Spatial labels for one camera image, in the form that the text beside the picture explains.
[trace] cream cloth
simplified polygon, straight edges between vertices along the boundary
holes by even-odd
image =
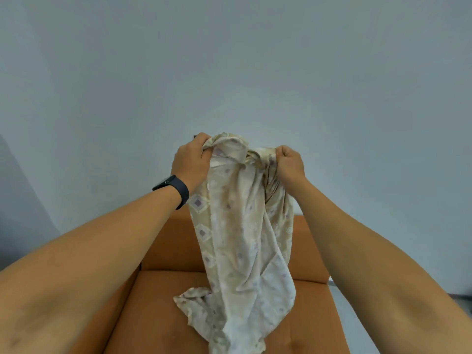
[[[250,150],[228,133],[211,146],[207,181],[188,202],[211,289],[174,301],[210,354],[258,354],[295,301],[292,198],[277,180],[275,149]]]

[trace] black smartwatch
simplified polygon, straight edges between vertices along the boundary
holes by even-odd
[[[174,188],[178,191],[178,193],[180,194],[180,197],[182,198],[182,202],[176,208],[176,210],[178,210],[179,208],[184,206],[188,200],[189,193],[188,193],[187,185],[185,185],[184,182],[180,180],[178,177],[176,177],[175,175],[171,175],[168,178],[161,181],[155,187],[153,187],[152,191],[161,189],[162,187],[167,186],[167,185],[174,186]]]

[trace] sofa cushion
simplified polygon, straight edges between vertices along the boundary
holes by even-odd
[[[205,273],[140,271],[106,354],[208,353],[208,343],[187,325],[173,301],[190,287],[208,286]],[[266,353],[348,354],[327,285],[295,281],[292,311],[266,338]]]
[[[141,262],[142,270],[205,272],[188,206],[174,211]],[[329,274],[303,216],[294,217],[288,269],[294,280],[327,283]]]

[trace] fabric fold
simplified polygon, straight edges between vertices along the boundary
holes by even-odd
[[[292,199],[277,179],[275,149],[251,150],[229,133],[209,147],[207,180],[188,204],[211,289],[190,288],[174,301],[211,354],[259,354],[295,301]]]

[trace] cloth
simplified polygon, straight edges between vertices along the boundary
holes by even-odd
[[[207,180],[188,202],[211,289],[174,301],[210,354],[259,354],[295,301],[292,198],[277,180],[275,149],[250,150],[228,133],[211,146]]]

